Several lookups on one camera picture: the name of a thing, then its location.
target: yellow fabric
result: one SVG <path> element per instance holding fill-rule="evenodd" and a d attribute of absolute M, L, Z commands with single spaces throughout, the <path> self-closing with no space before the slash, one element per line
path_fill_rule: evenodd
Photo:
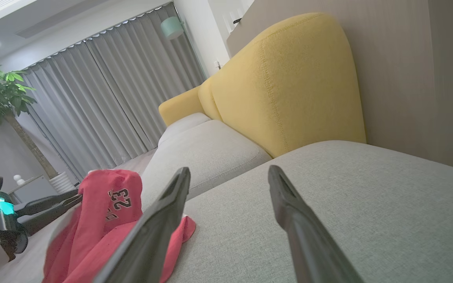
<path fill-rule="evenodd" d="M 209 116 L 209 118 L 222 121 L 218 107 L 216 107 L 216 102 L 214 102 L 214 98 L 212 97 L 211 80 L 212 77 L 207 79 L 200 86 L 200 89 L 198 91 L 198 98 L 200 99 L 200 103 L 204 108 L 205 114 Z"/>
<path fill-rule="evenodd" d="M 366 142 L 352 53 L 329 15 L 269 27 L 211 78 L 211 88 L 223 122 L 274 158 L 324 140 Z"/>
<path fill-rule="evenodd" d="M 158 111 L 167 126 L 194 113 L 205 114 L 198 99 L 199 88 L 200 86 L 193 88 L 160 104 Z"/>

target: mint green lampshade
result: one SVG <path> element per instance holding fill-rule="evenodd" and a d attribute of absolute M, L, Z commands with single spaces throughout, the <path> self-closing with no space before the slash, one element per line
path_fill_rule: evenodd
<path fill-rule="evenodd" d="M 162 27 L 162 32 L 164 32 L 165 37 L 168 39 L 176 39 L 185 32 L 181 25 L 181 21 L 177 17 L 167 18 L 160 26 Z"/>

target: red garment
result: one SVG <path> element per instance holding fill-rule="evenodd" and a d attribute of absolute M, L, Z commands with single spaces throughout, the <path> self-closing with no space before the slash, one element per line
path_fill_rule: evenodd
<path fill-rule="evenodd" d="M 97 170 L 81 183 L 81 206 L 46 253 L 43 283 L 91 282 L 142 216 L 140 176 L 127 170 Z M 160 283 L 172 273 L 181 244 L 195 231 L 184 217 L 167 248 Z"/>

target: curtain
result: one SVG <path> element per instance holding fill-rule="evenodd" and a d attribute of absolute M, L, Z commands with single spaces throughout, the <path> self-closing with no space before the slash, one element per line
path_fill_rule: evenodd
<path fill-rule="evenodd" d="M 167 40 L 171 3 L 31 66 L 24 75 L 43 135 L 71 172 L 111 169 L 155 147 L 165 130 L 158 106 L 205 76 L 185 36 Z"/>
<path fill-rule="evenodd" d="M 87 41 L 121 107 L 152 147 L 166 129 L 158 106 L 205 80 L 187 38 L 170 41 L 160 29 L 162 21 L 176 16 L 171 3 Z"/>

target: gray sofa cushion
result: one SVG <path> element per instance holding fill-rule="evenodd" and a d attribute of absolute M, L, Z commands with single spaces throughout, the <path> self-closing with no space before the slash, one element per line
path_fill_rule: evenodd
<path fill-rule="evenodd" d="M 164 134 L 160 137 L 160 140 L 158 140 L 158 146 L 161 146 L 163 142 L 179 134 L 180 132 L 184 132 L 210 120 L 211 118 L 207 117 L 203 113 L 194 113 L 186 116 L 185 118 L 181 118 L 167 127 Z"/>
<path fill-rule="evenodd" d="M 156 150 L 142 174 L 145 211 L 181 167 L 191 173 L 188 199 L 271 160 L 261 147 L 212 120 L 176 134 Z"/>
<path fill-rule="evenodd" d="M 453 282 L 453 168 L 328 141 L 189 200 L 197 229 L 168 283 L 295 281 L 270 200 L 270 164 L 282 167 L 365 282 Z"/>

